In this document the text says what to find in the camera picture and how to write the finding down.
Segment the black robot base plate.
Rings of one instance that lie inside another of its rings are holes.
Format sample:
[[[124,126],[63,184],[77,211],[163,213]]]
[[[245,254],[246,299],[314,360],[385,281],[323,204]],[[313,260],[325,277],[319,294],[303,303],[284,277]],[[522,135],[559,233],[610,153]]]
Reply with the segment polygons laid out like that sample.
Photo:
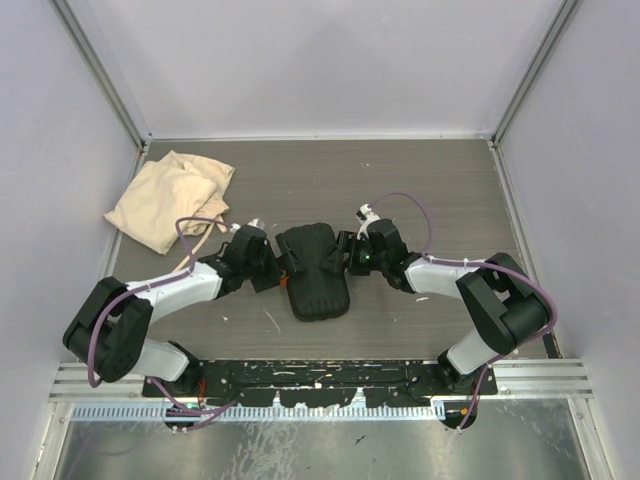
[[[414,407],[437,396],[471,396],[476,387],[482,395],[498,393],[496,381],[478,373],[447,387],[439,365],[424,360],[217,360],[190,365],[175,382],[148,380],[143,396],[168,392],[207,406],[326,408],[348,406],[361,394],[368,408]]]

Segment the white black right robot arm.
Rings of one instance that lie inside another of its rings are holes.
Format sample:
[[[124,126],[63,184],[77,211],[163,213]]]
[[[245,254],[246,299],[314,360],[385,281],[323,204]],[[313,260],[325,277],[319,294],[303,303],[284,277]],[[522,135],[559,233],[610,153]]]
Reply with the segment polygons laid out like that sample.
[[[341,232],[321,267],[361,276],[376,271],[396,290],[461,300],[473,329],[437,359],[440,385],[452,394],[465,391],[477,370],[544,336],[557,321],[553,300],[510,255],[452,260],[411,252],[389,219],[370,223],[364,233]]]

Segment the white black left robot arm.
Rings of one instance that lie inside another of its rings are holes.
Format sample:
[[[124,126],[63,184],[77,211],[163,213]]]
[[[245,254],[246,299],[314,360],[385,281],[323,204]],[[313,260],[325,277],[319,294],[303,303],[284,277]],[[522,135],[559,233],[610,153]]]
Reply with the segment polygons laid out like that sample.
[[[189,306],[224,297],[246,281],[257,293],[274,288],[284,277],[284,260],[275,255],[262,229],[243,225],[219,253],[175,273],[130,283],[113,276],[100,280],[62,343],[86,364],[92,387],[138,374],[164,380],[178,396],[191,395],[200,384],[199,361],[174,343],[150,340],[150,326]]]

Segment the black plastic tool case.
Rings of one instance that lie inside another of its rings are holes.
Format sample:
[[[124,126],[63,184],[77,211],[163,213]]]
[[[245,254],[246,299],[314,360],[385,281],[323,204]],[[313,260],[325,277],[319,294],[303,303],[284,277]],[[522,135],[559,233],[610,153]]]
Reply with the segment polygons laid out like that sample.
[[[321,262],[337,247],[332,227],[315,223],[282,233],[307,269],[303,274],[286,274],[283,270],[294,316],[303,322],[314,322],[346,314],[350,296],[345,275],[331,275],[321,269]]]

